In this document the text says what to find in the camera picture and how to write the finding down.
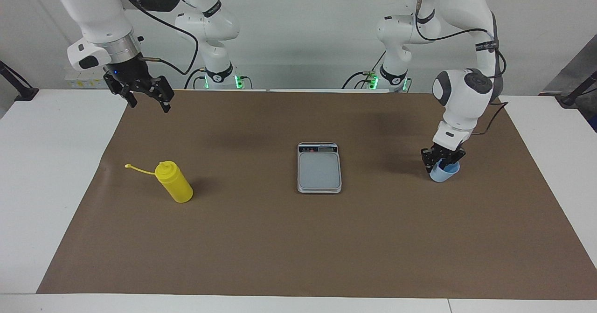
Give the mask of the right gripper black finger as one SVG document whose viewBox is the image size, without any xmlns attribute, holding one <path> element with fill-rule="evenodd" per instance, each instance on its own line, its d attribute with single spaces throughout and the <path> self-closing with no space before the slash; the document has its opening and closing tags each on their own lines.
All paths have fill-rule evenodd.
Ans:
<svg viewBox="0 0 597 313">
<path fill-rule="evenodd" d="M 137 105 L 137 100 L 134 94 L 131 92 L 131 88 L 128 82 L 120 82 L 111 75 L 111 73 L 105 73 L 103 79 L 106 82 L 107 88 L 109 88 L 111 94 L 122 97 L 126 100 L 127 104 L 134 108 Z"/>
<path fill-rule="evenodd" d="M 148 96 L 158 101 L 164 113 L 170 111 L 170 102 L 174 97 L 174 91 L 166 77 L 151 78 Z"/>
</svg>

